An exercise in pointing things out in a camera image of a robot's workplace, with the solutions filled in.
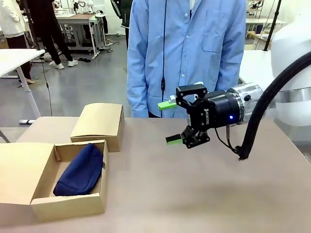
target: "black jacket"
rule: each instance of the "black jacket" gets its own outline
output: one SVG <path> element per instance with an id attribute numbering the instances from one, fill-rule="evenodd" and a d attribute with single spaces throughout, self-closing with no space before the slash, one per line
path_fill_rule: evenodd
<path id="1" fill-rule="evenodd" d="M 122 19 L 122 26 L 130 26 L 130 15 L 133 0 L 110 0 L 117 16 Z"/>

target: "person in blue shirt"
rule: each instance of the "person in blue shirt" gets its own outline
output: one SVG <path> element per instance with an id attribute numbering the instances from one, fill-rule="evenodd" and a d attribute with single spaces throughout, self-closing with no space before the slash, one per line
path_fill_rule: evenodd
<path id="1" fill-rule="evenodd" d="M 237 85 L 245 25 L 245 0 L 134 0 L 127 55 L 132 117 L 186 117 L 181 107 L 161 113 L 157 106 L 178 86 Z"/>

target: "black pants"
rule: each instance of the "black pants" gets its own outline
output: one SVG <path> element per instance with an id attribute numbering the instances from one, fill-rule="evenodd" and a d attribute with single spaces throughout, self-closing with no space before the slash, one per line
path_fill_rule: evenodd
<path id="1" fill-rule="evenodd" d="M 35 25 L 35 27 L 38 28 L 37 31 L 39 31 L 44 47 L 47 49 L 48 53 L 57 65 L 61 63 L 61 60 L 54 46 L 54 42 L 57 44 L 58 49 L 61 50 L 68 61 L 73 60 L 56 18 L 48 19 L 44 25 L 40 23 L 39 25 Z"/>
<path id="2" fill-rule="evenodd" d="M 126 38 L 126 48 L 128 49 L 128 35 L 129 35 L 129 29 L 125 29 L 125 38 Z"/>
<path id="3" fill-rule="evenodd" d="M 152 114 L 151 112 L 148 112 L 148 114 L 149 114 L 149 118 L 159 118 L 158 116 Z"/>
<path id="4" fill-rule="evenodd" d="M 17 37 L 6 38 L 8 42 L 8 46 L 10 49 L 26 49 L 26 41 L 24 35 L 20 35 Z M 26 79 L 31 79 L 30 77 L 30 69 L 31 65 L 30 62 L 26 62 L 25 64 L 21 65 L 21 69 L 24 73 Z"/>

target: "person in white jacket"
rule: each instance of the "person in white jacket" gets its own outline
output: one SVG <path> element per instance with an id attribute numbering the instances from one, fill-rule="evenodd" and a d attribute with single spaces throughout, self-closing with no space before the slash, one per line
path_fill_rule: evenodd
<path id="1" fill-rule="evenodd" d="M 24 34 L 28 31 L 16 0 L 0 0 L 0 27 L 10 49 L 26 49 Z M 21 66 L 28 84 L 35 83 L 31 80 L 30 62 Z"/>

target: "closed cardboard box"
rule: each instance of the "closed cardboard box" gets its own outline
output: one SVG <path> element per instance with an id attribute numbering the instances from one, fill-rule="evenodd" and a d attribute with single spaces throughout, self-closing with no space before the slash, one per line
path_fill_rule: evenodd
<path id="1" fill-rule="evenodd" d="M 90 194 L 56 197 L 54 187 L 69 163 L 90 142 L 0 144 L 0 204 L 31 205 L 41 221 L 105 212 L 108 153 L 106 142 L 91 142 L 103 153 L 102 175 Z"/>
<path id="2" fill-rule="evenodd" d="M 124 128 L 123 106 L 112 103 L 86 105 L 72 133 L 72 142 L 106 140 L 109 152 L 119 152 Z"/>

